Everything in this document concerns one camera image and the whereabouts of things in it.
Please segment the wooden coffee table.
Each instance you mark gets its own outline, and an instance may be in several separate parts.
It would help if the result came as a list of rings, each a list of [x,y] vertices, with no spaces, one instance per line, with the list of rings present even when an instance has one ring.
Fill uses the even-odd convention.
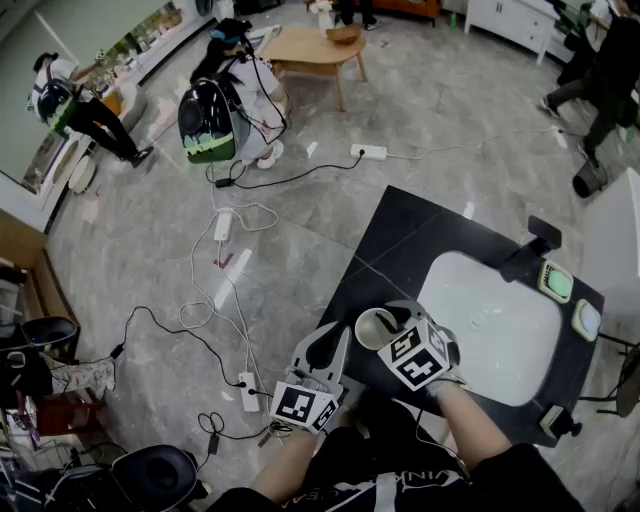
[[[285,26],[266,43],[259,55],[271,62],[277,76],[295,72],[334,79],[338,108],[345,112],[341,68],[355,59],[362,80],[367,81],[362,58],[365,47],[366,39],[361,33],[358,33],[358,37],[352,36],[347,44],[342,44],[322,37],[318,29]]]

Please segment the white sideboard cabinet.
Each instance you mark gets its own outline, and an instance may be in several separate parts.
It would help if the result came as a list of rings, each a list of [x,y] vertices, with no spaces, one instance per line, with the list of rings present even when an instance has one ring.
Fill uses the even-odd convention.
[[[560,16],[546,0],[468,0],[464,33],[489,31],[537,54],[540,65]]]

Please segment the person's black printed shirt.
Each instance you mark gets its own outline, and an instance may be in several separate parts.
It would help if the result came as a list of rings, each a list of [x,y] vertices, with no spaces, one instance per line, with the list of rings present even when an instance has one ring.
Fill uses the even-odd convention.
[[[334,483],[312,478],[277,505],[246,487],[226,491],[206,512],[584,512],[528,444],[482,461],[465,479],[453,466],[375,475],[349,469]]]

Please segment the green soap dish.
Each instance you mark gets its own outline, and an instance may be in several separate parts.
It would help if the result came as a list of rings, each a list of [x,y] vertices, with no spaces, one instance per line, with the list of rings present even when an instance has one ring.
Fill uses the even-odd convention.
[[[540,292],[559,304],[569,302],[573,290],[573,276],[556,262],[545,259],[538,276]]]

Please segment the dark brown cabinet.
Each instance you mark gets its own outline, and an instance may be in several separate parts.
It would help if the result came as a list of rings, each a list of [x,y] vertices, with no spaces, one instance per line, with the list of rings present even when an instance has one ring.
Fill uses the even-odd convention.
[[[432,262],[443,253],[462,253],[499,272],[503,262],[520,247],[436,203],[388,187],[322,322],[350,325],[367,309],[399,299],[418,301]],[[514,281],[543,294],[537,286],[542,264],[541,259]],[[560,308],[561,330],[545,379],[534,398],[513,407],[470,390],[472,398],[515,443],[554,447],[556,440],[544,433],[539,421],[552,405],[572,411],[577,404],[594,353],[593,343],[571,325],[579,299],[587,300],[596,309],[604,305],[602,295],[580,280],[574,281],[568,303],[551,299]]]

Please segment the black white soap dispenser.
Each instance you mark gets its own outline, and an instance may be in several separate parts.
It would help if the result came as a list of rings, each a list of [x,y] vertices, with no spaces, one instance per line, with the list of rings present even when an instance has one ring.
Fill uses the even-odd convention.
[[[582,424],[576,422],[564,407],[558,405],[552,405],[547,410],[539,425],[544,433],[553,439],[560,439],[567,434],[576,437],[582,431]]]

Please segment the wooden side cabinet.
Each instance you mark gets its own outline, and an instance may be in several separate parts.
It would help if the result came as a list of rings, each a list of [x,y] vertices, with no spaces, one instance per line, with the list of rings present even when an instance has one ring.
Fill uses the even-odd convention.
[[[77,319],[46,250],[47,236],[0,209],[0,350],[28,345],[21,325],[60,316]]]

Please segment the dark wicker chair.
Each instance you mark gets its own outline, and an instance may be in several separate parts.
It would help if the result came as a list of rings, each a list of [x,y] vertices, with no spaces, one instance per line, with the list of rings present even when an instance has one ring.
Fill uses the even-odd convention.
[[[582,396],[579,401],[613,403],[615,406],[613,410],[598,409],[596,413],[626,418],[640,404],[640,342],[631,343],[604,333],[600,333],[598,337],[622,346],[624,350],[619,351],[618,354],[624,357],[624,361],[616,386],[606,396]]]

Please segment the pale blue soap dish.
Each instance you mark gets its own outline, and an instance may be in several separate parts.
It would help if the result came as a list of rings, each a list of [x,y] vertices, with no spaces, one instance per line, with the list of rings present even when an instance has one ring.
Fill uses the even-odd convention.
[[[601,314],[587,300],[579,299],[571,320],[572,328],[586,341],[593,342],[601,325]]]

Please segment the person's left forearm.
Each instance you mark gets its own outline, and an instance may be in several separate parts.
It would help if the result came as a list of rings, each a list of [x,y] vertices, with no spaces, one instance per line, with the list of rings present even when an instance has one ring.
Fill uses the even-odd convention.
[[[256,476],[250,489],[276,504],[294,497],[302,487],[317,444],[316,435],[294,431]]]

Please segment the white ceramic mug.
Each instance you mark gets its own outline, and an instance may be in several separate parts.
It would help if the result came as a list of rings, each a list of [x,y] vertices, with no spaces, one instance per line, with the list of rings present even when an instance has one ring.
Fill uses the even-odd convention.
[[[358,342],[366,349],[378,351],[388,345],[398,334],[390,334],[376,318],[375,314],[381,313],[389,321],[396,324],[393,316],[383,308],[371,308],[357,318],[355,322],[355,336]]]

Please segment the camouflage cloth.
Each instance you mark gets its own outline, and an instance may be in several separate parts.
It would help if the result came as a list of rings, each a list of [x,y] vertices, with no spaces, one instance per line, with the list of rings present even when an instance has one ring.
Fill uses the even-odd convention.
[[[79,365],[63,365],[51,358],[46,364],[52,376],[54,394],[91,389],[98,399],[116,386],[115,364],[111,359]]]

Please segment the wooden bowl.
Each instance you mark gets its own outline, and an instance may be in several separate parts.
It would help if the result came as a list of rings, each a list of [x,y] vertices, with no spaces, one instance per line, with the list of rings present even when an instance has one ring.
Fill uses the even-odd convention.
[[[337,45],[351,45],[361,36],[362,27],[359,24],[350,24],[343,27],[325,30],[327,39]]]

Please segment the white figurine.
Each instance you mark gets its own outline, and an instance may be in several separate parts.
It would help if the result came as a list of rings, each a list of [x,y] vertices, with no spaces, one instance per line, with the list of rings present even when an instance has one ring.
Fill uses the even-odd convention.
[[[332,19],[332,3],[330,0],[310,0],[309,11],[317,16],[319,29],[322,34],[334,28]]]

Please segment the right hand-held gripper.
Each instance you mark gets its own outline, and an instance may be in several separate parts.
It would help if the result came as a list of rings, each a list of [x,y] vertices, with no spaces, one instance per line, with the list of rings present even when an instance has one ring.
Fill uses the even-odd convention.
[[[465,383],[459,374],[461,355],[452,332],[429,320],[415,300],[393,300],[385,304],[385,309],[396,324],[381,313],[375,316],[390,334],[398,335],[377,351],[389,374],[380,385],[381,391],[403,395],[421,391],[436,381]]]

